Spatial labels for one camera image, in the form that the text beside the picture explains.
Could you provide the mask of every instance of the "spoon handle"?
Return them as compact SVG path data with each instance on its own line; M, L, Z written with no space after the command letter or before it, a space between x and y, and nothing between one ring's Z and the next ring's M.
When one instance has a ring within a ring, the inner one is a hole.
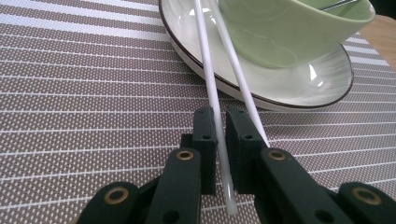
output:
M353 2L357 2L357 1L359 1L359 0L342 0L342 1L336 2L336 3L331 4L329 6L326 6L326 7L320 7L318 9L321 10L321 11L327 11L329 9L332 9L332 8L335 8L335 7L340 7L340 6L343 6L345 4L349 4L349 3L353 3Z

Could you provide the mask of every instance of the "plate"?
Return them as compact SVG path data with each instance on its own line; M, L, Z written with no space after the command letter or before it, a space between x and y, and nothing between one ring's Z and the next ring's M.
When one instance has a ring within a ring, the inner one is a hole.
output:
M202 6L217 88L243 100L209 4L204 0ZM160 13L177 54L194 72L205 78L194 0L160 0ZM343 99L352 87L353 72L342 45L334 45L320 58L291 68L265 68L240 55L238 59L256 106L265 109L295 111L322 108Z

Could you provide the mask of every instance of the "white stick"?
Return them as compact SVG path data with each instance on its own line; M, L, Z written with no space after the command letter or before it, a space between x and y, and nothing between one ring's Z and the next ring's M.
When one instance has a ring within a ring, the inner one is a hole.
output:
M233 48L233 42L231 41L230 35L228 34L227 28L225 27L224 20L221 17L218 4L216 0L209 0L209 4L212 14L215 17L216 25L219 29L224 48L227 50L228 56L230 57L231 65L233 66L233 72L235 73L236 80L238 81L239 89L242 92L242 96L247 107L247 112L249 113L254 126L256 126L257 131L259 131L260 135L262 136L265 144L269 147L270 144L268 142L267 135L265 134L265 130L262 127L262 121L260 120L259 113L257 112L257 107L254 104L253 97L251 96L244 73L242 72L241 64L239 63L235 49Z
M216 135L218 136L218 152L220 163L221 182L224 191L224 199L226 202L228 215L238 213L236 207L235 194L233 192L233 180L230 174L230 164L228 161L227 148L225 145L223 125L221 123L221 114L219 106L218 91L216 88L215 76L213 73L212 59L210 57L209 44L207 41L207 33L205 26L204 13L202 12L200 0L195 0L195 16L201 46L201 52L204 62L205 81L207 94L209 96L209 104L213 107L214 119L216 125Z

